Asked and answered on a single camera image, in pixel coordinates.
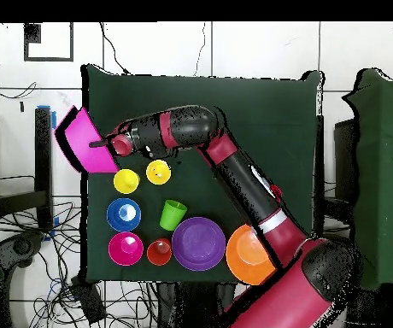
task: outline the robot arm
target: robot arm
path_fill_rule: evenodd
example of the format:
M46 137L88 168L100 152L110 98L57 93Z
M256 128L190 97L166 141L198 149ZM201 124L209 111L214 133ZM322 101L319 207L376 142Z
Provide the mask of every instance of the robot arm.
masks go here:
M272 182L238 146L218 110L184 106L127 120L106 137L106 143L114 155L141 152L155 159L168 157L176 149L195 147L215 170L238 212L255 229L278 268L289 264L306 239L279 206Z
M307 236L281 208L272 182L238 146L218 109L184 106L126 120L90 146L104 145L113 155L141 152L151 159L196 148L276 268L290 266L229 328L309 328L337 299L353 270L349 251L322 239L305 243Z

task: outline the green tablecloth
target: green tablecloth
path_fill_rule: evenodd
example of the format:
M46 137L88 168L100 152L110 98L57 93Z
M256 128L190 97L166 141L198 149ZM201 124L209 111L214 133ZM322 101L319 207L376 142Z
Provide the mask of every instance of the green tablecloth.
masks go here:
M284 192L296 219L310 230L311 192L316 133L316 90L320 74L303 80L217 79L151 76L114 76L88 66L89 113L100 133L111 132L123 120L186 104L217 106L224 110L238 143ZM149 160L141 155L120 158L141 178L129 197L142 210L133 232L145 250L158 237L172 233L159 226L166 199L188 206L186 218L204 216L220 225L226 240L243 224L238 212L211 170L195 150L181 151L167 160L171 179L162 186L145 176ZM87 278L105 280L237 281L222 262L206 272L184 269L174 258L166 266L152 266L146 257L134 266L117 266L108 255L115 234L105 218L107 206L124 197L113 187L112 174L91 174L88 180Z
M365 256L361 287L372 290L393 283L393 81L367 69L347 99L361 128L354 210L355 239Z

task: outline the yellow cup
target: yellow cup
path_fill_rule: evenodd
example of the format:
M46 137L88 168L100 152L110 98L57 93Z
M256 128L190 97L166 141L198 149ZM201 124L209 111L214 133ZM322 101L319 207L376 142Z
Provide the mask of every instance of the yellow cup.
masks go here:
M146 167L146 177L154 185L163 185L171 178L171 168L164 160L154 160Z
M138 188L140 177L128 168L124 168L116 173L113 178L113 184L117 191L122 194L131 194Z

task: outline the black cable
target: black cable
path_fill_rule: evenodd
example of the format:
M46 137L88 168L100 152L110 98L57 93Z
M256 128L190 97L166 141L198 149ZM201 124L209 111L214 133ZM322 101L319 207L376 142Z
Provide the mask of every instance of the black cable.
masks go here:
M344 230L348 230L348 229L351 229L351 228L352 228L352 226L342 226L342 227L323 229L323 231L335 232L335 231L344 231Z
M12 226L13 225L12 221L10 221L10 220L8 220L8 219L6 219L4 217L2 217L1 219L5 220L5 221L1 221L0 220L0 224L5 225L5 226ZM34 224L37 224L37 223L35 221L33 221L32 223L25 223L25 224L22 224L22 225L24 225L24 226L33 226Z
M33 93L33 92L36 90L36 85L37 85L36 82L32 82L32 83L31 83L22 93L18 94L17 96L10 97L10 96L4 95L3 93L0 93L0 96L1 96L1 97L5 97L5 98L8 98L8 99L21 99L21 98L25 98L26 96L29 96L31 93Z
M63 230L63 231L76 231L76 229L74 230L74 229L58 229L58 231L61 231L61 230ZM31 229L25 229L25 228L22 228L22 230L19 230L19 229L1 229L0 228L0 231L12 231L12 232L24 232L24 231L41 231L41 232L45 232L45 233L47 233L47 229L39 229L39 228L31 228Z
M19 213L13 213L13 214L18 214L19 216L22 216L24 218L30 218L36 221L36 223L38 222L36 218L34 218L34 215L32 215L32 213L30 213L29 211L20 211Z
M206 46L206 33L204 32L204 29L206 28L206 21L204 21L204 25L202 26L202 34L204 35L204 44L202 45L200 52L198 53L198 59L196 60L196 70L193 73L193 76L195 77L198 73L198 63L200 62L200 56L201 56L201 51L202 48Z
M154 293L154 296L157 297L157 300L159 302L162 301L165 304L166 308L169 309L169 311L171 311L171 308L167 305L167 302L158 294L158 292L155 290L155 288L152 286L152 284L150 284L150 286L151 286L151 289Z
M103 32L103 37L105 40L107 40L109 42L109 44L111 45L112 49L113 49L113 54L114 54L114 61L117 63L117 65L122 69L122 72L124 72L125 75L131 74L130 72L128 72L124 67L121 66L121 64L118 62L118 60L116 59L116 49L114 48L113 43L110 41L109 38L107 38L105 36L105 31L104 31L104 26L103 23L100 22L99 26L101 27L101 31Z
M7 178L0 178L0 180L9 180L9 179L24 179L24 178L32 178L35 180L34 176L32 175L24 175L24 176L9 176Z
M71 205L73 208L76 208L73 206L73 202L60 202L60 203L54 204L54 206L61 206L61 205Z
M122 302L122 298L123 298L123 299L125 299L125 302L128 304L128 306L130 306L130 308L132 309L132 311L133 311L134 313L136 313L135 309L130 305L130 301L128 301L128 299L126 299L126 296L128 296L128 295L131 294L131 293L137 292L137 291L141 291L141 290L140 290L140 289L130 290L129 292L125 293L122 297L120 297L120 298L116 299L114 302L110 303L110 304L107 306L107 308L113 306L113 305L116 304L116 303Z
M63 214L64 212L68 211L64 221L62 223L60 223L59 227L60 229L56 229L56 234L55 236L50 235L50 231L45 231L44 235L48 235L51 239L51 242L53 243L54 249L56 251L57 254L57 269L58 269L58 279L57 278L52 278L50 275L50 268L49 268L49 264L48 261L44 258L44 256L41 253L38 253L40 258L43 260L44 262L44 266L45 266L45 271L46 271L46 275L48 276L48 279L51 280L52 282L56 282L56 284L54 285L54 288L57 285L60 285L60 290L58 290L58 292L55 294L55 296L52 297L52 299L49 299L48 301L46 301L43 297L39 297L37 298L34 303L34 317L31 321L31 324L29 326L29 328L43 328L41 327L42 325L42 321L44 319L46 319L46 328L50 328L50 322L52 321L52 323L58 324L58 325L74 325L75 328L79 328L77 323L79 322L83 322L83 321L87 321L87 318L85 316L81 316L79 318L74 318L73 315L70 313L71 310L75 310L75 309L82 309L82 307L74 307L74 306L70 306L67 304L67 299L71 296L70 293L70 289L68 288L69 285L67 283L67 277L68 277L68 268L67 268L67 264L63 259L64 254L69 250L72 251L74 253L76 253L76 250L71 249L72 245L74 243L79 244L80 241L76 240L75 238L78 237L71 237L68 234L66 234L65 231L71 231L71 230L78 230L76 228L73 229L69 229L67 228L67 223L68 221L72 220L76 215L78 215L79 213L76 213L75 215L71 215L71 213L73 212L73 209L76 208L72 202L64 202L60 205L69 205L70 204L70 208L67 208L65 210L63 210L62 212L60 212L59 214ZM10 225L10 226L16 226L16 227L20 227L23 230L35 230L35 231L41 231L39 228L37 227L27 227L25 226L25 224L21 224L18 221L18 217L25 217L27 219L33 220L33 223L28 223L30 224L34 224L37 223L37 219L34 217L34 215L32 215L31 213L26 213L27 215L23 215L23 214L18 214L18 213L14 213L12 214L12 217L14 219L14 221L8 220L5 218L5 220L7 221L6 225ZM57 240L57 237L62 236L64 237L63 241L59 241ZM146 319L148 316L150 317L150 326L149 328L152 328L152 320L154 320L155 322L157 322L157 317L155 316L155 305L152 301L151 295L150 295L150 288L148 286L148 284L146 284L147 286L147 291L145 291L142 287L142 285L140 283L138 283L139 285L139 289L140 292L142 293L142 296L139 296L138 299L136 300L136 308L138 308L139 303L142 302L146 308L147 308L147 313L144 316L139 316L138 314L138 310L136 309L136 311L134 311L134 309L131 306L131 303L126 299L126 296L134 291L137 290L131 290L127 293L123 293L122 297L118 300L120 301L121 299L125 299L127 304L130 306L130 308L133 310L133 312L135 312L136 317L112 317L113 320L110 324L110 328L111 325L114 322L119 322L123 325L126 325L129 328L135 328L133 325L125 322L125 319L131 319L131 320L136 320L138 323L138 328L141 328L141 325L139 323L139 321L141 319ZM42 302L44 305L37 310L37 303L38 302ZM67 314L69 316L69 318L71 319L71 321L62 321L60 320L60 316L57 315L56 311L56 306L60 305L61 306L61 310L64 310L65 314Z
M324 195L326 192L335 190L336 188L337 188L337 187L335 186L335 187L331 187L330 189L324 190L323 193L322 193L321 195ZM314 199L314 198L316 198L316 197L320 197L320 195L314 192L314 193L311 195L311 197Z
M336 182L328 182L328 181L324 181L324 183L328 184L328 185L335 185L336 184Z
M125 322L125 320L123 320L123 319L125 319L125 318L122 318L122 317L115 317L113 314L110 314L110 313L107 313L107 314L106 314L106 318L111 318L111 319L113 320L113 322L110 323L109 328L111 328L112 324L113 324L115 321L118 321L118 322L122 323L123 325L126 325L127 327L135 328L133 325L130 325L128 322Z
M60 226L64 226L68 221L74 219L76 216L78 216L81 212L76 213L74 216L72 216L70 219L66 218L64 222L60 223L58 226L54 227L52 230L56 230L59 231L59 229L57 229ZM23 226L21 225L17 219L15 218L14 214L11 214L13 216L13 219L15 220L15 226L21 228L24 231L41 231L41 232L48 232L50 231L47 228L38 228L38 227L28 227L28 226ZM79 231L79 229L73 228L73 229L66 229L66 231Z
M122 292L122 297L121 297L121 298L124 298L124 299L126 300L126 304L128 304L128 306L132 309L132 311L134 312L134 314L136 314L136 311L135 311L134 308L131 306L130 302L126 299L126 296L127 296L128 294L130 294L131 292L135 291L135 290L131 290L131 291L128 292L128 293L124 293L124 287L122 286L122 281L120 281L119 285L120 285L120 290L121 290L121 292Z

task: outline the green cup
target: green cup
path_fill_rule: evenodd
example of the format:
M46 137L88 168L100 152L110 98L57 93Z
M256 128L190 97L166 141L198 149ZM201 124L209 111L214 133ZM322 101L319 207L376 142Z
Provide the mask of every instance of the green cup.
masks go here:
M165 230L174 231L185 216L186 211L187 207L181 202L166 200L161 212L160 226Z

